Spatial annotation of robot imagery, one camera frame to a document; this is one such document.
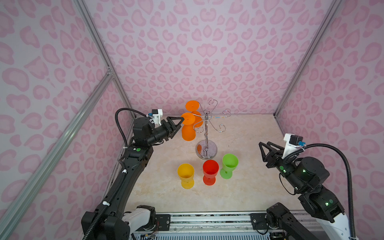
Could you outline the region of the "orange plastic wine glass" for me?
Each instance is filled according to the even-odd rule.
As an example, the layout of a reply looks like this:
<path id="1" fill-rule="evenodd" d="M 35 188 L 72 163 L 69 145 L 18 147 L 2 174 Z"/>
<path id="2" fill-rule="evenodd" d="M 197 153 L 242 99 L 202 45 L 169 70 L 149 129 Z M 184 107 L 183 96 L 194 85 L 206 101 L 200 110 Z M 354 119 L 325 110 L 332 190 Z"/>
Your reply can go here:
<path id="1" fill-rule="evenodd" d="M 198 101 L 188 101 L 186 103 L 186 110 L 195 116 L 194 128 L 200 128 L 203 125 L 202 114 L 198 112 L 200 106 Z"/>
<path id="2" fill-rule="evenodd" d="M 192 113 L 182 114 L 184 118 L 183 127 L 182 127 L 182 138 L 185 141 L 192 141 L 196 137 L 196 132 L 194 130 L 195 116 Z"/>

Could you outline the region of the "green plastic wine glass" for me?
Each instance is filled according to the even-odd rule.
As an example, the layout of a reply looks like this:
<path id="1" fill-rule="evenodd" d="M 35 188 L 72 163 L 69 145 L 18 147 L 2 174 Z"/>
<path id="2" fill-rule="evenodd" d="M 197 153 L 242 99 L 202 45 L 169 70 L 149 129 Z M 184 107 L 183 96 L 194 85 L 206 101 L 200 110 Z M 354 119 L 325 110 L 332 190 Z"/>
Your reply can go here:
<path id="1" fill-rule="evenodd" d="M 220 175 L 223 179 L 230 179 L 233 176 L 233 171 L 239 164 L 238 158 L 234 154 L 225 154 L 222 160 L 222 169 Z"/>

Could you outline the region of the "yellow plastic wine glass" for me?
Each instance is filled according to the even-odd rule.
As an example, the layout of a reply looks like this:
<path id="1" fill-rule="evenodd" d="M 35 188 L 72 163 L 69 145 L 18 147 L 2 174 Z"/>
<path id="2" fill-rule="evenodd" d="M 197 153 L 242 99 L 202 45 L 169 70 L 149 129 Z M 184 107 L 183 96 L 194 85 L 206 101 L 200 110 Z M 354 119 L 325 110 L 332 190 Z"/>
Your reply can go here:
<path id="1" fill-rule="evenodd" d="M 194 167 L 190 164 L 182 164 L 178 168 L 178 176 L 181 180 L 181 185 L 184 189 L 191 189 L 195 182 L 194 182 L 194 174 L 195 170 Z"/>

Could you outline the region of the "red plastic wine glass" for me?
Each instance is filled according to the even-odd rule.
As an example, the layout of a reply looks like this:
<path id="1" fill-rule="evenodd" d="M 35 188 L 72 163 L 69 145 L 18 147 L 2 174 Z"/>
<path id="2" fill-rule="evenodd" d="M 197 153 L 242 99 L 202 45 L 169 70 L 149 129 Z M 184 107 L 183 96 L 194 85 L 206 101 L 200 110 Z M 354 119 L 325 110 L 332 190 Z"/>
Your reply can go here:
<path id="1" fill-rule="evenodd" d="M 214 160 L 207 160 L 203 164 L 203 182 L 207 186 L 212 186 L 216 183 L 216 176 L 219 171 L 219 164 Z"/>

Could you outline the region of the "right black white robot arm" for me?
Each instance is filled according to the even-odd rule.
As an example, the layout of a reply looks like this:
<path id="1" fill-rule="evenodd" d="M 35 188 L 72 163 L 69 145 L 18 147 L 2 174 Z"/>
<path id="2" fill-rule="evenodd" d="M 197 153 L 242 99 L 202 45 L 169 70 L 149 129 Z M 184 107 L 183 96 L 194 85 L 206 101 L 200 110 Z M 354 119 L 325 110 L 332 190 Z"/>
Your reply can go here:
<path id="1" fill-rule="evenodd" d="M 310 148 L 327 148 L 336 152 L 342 159 L 347 175 L 348 211 L 346 212 L 336 195 L 323 183 L 330 176 L 324 164 L 314 157 L 300 158 L 299 155 Z M 267 168 L 276 168 L 279 176 L 285 178 L 294 188 L 305 211 L 314 217 L 326 231 L 330 239 L 356 240 L 353 180 L 350 164 L 346 156 L 336 147 L 328 144 L 309 144 L 295 149 L 284 156 L 285 148 L 272 142 L 259 143 L 262 160 Z"/>

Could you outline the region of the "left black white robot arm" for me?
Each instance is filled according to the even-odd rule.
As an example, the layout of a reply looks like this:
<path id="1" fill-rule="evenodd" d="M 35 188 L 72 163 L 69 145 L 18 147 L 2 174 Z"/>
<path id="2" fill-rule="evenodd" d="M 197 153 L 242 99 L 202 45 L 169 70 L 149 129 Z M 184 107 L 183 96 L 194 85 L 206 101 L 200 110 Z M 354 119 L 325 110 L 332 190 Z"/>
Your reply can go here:
<path id="1" fill-rule="evenodd" d="M 153 146 L 172 139 L 181 129 L 184 118 L 167 117 L 156 127 L 150 117 L 134 120 L 133 137 L 122 156 L 122 171 L 103 201 L 81 220 L 85 240 L 127 240 L 132 224 L 123 221 L 125 207 L 133 187 L 147 166 Z"/>

